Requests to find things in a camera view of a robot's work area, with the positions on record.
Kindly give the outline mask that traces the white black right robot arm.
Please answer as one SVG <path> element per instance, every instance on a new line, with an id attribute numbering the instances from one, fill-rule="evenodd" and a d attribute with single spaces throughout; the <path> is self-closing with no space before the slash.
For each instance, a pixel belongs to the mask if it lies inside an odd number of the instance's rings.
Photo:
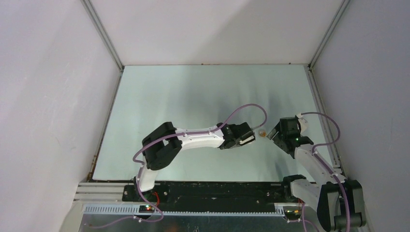
<path id="1" fill-rule="evenodd" d="M 308 122 L 302 114 L 284 117 L 267 138 L 299 162 L 313 178 L 303 175 L 283 178 L 281 195 L 287 202 L 300 199 L 315 210 L 321 227 L 327 232 L 349 231 L 366 225 L 363 188 L 357 180 L 348 179 L 318 152 L 318 145 L 302 132 Z"/>

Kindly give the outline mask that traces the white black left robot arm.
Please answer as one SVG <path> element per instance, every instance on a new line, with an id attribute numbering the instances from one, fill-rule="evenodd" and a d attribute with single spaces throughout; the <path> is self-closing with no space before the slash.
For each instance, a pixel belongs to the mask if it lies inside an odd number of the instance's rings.
<path id="1" fill-rule="evenodd" d="M 134 195 L 141 201 L 151 199 L 158 171 L 169 166 L 181 151 L 203 147 L 232 149 L 255 139 L 254 130 L 247 122 L 218 123 L 196 130 L 177 128 L 172 122 L 165 122 L 142 140 L 143 147 L 133 157 L 133 161 L 141 164 Z"/>

